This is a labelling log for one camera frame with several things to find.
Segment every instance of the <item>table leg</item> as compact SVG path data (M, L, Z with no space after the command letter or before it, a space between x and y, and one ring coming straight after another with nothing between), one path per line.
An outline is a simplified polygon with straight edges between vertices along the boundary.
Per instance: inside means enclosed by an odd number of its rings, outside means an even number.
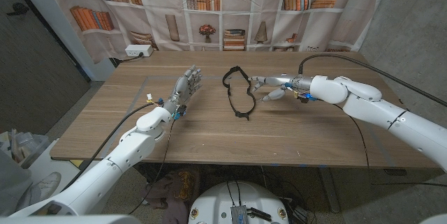
M323 184L324 190L326 192L326 197L329 202L329 208L332 213L340 212L340 204L338 203L338 197L335 192L334 179L332 178L332 173L330 168L319 168L321 183Z

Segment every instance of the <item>fabric curtain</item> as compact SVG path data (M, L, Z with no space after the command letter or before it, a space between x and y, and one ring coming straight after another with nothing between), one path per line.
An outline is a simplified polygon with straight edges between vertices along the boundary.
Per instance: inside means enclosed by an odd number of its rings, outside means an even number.
M56 0L95 63L154 50L358 51L380 0Z

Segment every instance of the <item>wooden table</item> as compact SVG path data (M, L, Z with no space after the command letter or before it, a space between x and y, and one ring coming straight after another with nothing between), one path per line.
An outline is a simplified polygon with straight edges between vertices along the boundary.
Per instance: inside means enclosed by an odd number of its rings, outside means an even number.
M167 99L177 78L192 64L202 69L203 87L188 103L187 114L175 122L166 162L240 165L293 165L318 167L365 167L365 151L351 119L334 105L321 101L301 103L287 93L281 100L259 103L250 120L235 117L221 79L230 67L241 66L247 75L298 72L300 62L311 53L273 52L154 52L150 58L122 63L71 124L51 156L56 159L88 159L126 112L144 105L146 94ZM358 53L343 53L365 61ZM400 105L397 96L378 74L341 59L317 58L305 64L305 75L343 75L380 89L383 98ZM239 73L230 79L232 99L243 112L252 100ZM262 87L261 98L273 87ZM119 129L117 139L135 125L137 112ZM358 121L365 136L372 167L437 167L386 130ZM165 137L145 159L161 162Z

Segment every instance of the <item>robotic hand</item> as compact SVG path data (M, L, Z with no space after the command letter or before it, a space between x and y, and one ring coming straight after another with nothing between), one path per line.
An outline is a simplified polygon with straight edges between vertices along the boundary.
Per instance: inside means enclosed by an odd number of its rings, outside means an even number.
M190 67L190 69L177 80L168 101L163 104L163 108L167 109L175 119L178 119L178 116L183 116L189 99L202 87L202 84L199 84L202 74L199 73L200 69L196 70L196 66L192 65L192 67Z
M257 82L253 91L265 84L281 86L261 98L262 102L284 97L287 89L294 91L295 97L304 103L309 100L322 100L331 104L346 101L343 105L346 114L388 130L447 172L447 129L385 101L375 87L354 82L347 77L329 80L320 75L306 77L282 74L254 76L250 80Z

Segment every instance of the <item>flowers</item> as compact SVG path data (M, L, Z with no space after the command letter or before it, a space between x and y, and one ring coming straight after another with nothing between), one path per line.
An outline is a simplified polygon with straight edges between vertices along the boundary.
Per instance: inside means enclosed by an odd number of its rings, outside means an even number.
M200 33L201 35L204 35L204 36L209 36L209 35L216 33L216 29L213 28L209 24L204 24L204 25L200 26L198 33Z

